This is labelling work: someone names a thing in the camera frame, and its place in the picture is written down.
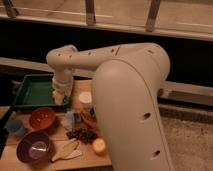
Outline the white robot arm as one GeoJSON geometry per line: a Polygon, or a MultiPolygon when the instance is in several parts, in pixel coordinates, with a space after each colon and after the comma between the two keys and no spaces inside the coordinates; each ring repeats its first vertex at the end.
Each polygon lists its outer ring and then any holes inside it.
{"type": "Polygon", "coordinates": [[[170,61],[155,43],[79,51],[69,45],[50,51],[53,87],[70,95],[72,71],[94,72],[92,102],[114,171],[174,171],[157,103],[170,61]]]}

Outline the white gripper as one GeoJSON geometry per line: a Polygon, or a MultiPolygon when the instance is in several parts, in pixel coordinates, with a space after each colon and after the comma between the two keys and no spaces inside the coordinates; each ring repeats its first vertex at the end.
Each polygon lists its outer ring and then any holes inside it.
{"type": "Polygon", "coordinates": [[[72,84],[59,83],[55,78],[52,79],[52,97],[57,105],[61,105],[65,97],[70,97],[72,91],[72,84]]]}

